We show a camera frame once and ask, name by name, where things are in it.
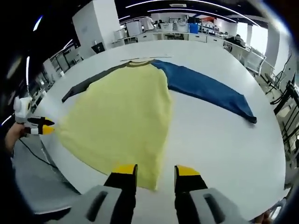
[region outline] blue bin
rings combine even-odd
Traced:
[[[198,34],[198,25],[195,23],[190,23],[190,33]]]

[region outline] window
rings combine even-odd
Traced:
[[[239,22],[237,25],[237,34],[241,36],[241,38],[246,43],[247,40],[247,23]]]
[[[253,26],[251,36],[251,47],[265,54],[268,43],[268,30],[263,27]]]

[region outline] desk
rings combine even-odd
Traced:
[[[186,66],[243,94],[257,124],[213,104],[171,91],[173,115],[165,149],[158,191],[137,189],[132,223],[178,223],[174,209],[174,165],[192,167],[208,187],[217,188],[249,220],[283,197],[284,145],[271,105],[255,79],[226,50],[202,42],[155,41],[132,43],[92,56],[70,68],[47,92],[36,110],[58,122],[78,95],[64,104],[68,90],[99,72],[130,58],[165,57],[160,60]],[[57,140],[41,136],[53,161],[81,193],[107,176],[79,161]]]

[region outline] ceiling light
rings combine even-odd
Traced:
[[[118,19],[118,20],[126,19],[126,18],[129,18],[129,17],[130,17],[130,15],[127,15],[125,17],[122,17],[122,18]]]
[[[69,45],[72,41],[73,41],[73,39],[71,39],[71,40],[64,46],[63,50],[66,49],[67,45]]]
[[[10,115],[8,118],[5,119],[5,121],[2,122],[1,126],[3,126],[5,124],[5,122],[7,122],[9,119],[11,119],[12,115]]]
[[[27,87],[29,85],[29,79],[28,79],[29,60],[30,60],[30,56],[28,56],[27,60],[26,60],[26,85],[27,85]]]
[[[43,18],[43,16],[41,16],[41,17],[38,19],[38,21],[36,22],[36,24],[35,24],[35,26],[34,26],[34,28],[33,28],[33,31],[36,31],[36,30],[37,30],[37,27],[38,27],[39,23],[41,22],[42,18]]]
[[[149,3],[149,2],[154,2],[154,1],[164,1],[164,0],[149,0],[149,1],[144,1],[144,2],[139,2],[139,3],[136,3],[136,4],[133,4],[133,5],[130,5],[130,6],[126,6],[126,8],[130,8],[130,7],[133,7],[133,6],[138,6],[138,5],[141,5],[141,4],[145,4],[145,3]],[[220,7],[220,8],[223,8],[223,9],[226,9],[230,12],[233,12],[233,13],[236,13],[240,16],[242,16],[243,18],[249,20],[250,22],[252,22],[253,24],[257,25],[260,27],[260,25],[258,25],[256,22],[254,22],[253,20],[251,20],[250,18],[248,18],[247,16],[239,13],[239,12],[236,12],[230,8],[227,8],[225,6],[221,6],[221,5],[218,5],[218,4],[215,4],[215,3],[211,3],[211,2],[207,2],[207,1],[201,1],[201,0],[188,0],[188,1],[195,1],[195,2],[200,2],[200,3],[204,3],[204,4],[209,4],[209,5],[213,5],[213,6],[217,6],[217,7]]]
[[[201,11],[201,10],[195,10],[195,9],[187,9],[187,8],[164,8],[164,9],[154,9],[154,10],[149,10],[148,13],[150,12],[156,12],[156,11],[165,11],[165,10],[186,10],[186,11],[193,11],[193,12],[199,12],[199,13],[207,13],[207,14],[212,14],[212,15],[216,15],[218,17],[221,17],[221,18],[224,18],[226,20],[230,20],[232,22],[237,22],[237,21],[234,21],[228,17],[225,17],[225,16],[222,16],[222,15],[218,15],[218,14],[215,14],[215,13],[209,13],[209,12],[206,12],[206,11]]]

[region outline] blue sleeve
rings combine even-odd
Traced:
[[[164,71],[168,89],[202,99],[256,123],[256,117],[253,116],[246,98],[228,86],[184,66],[159,60],[154,60],[151,64]]]

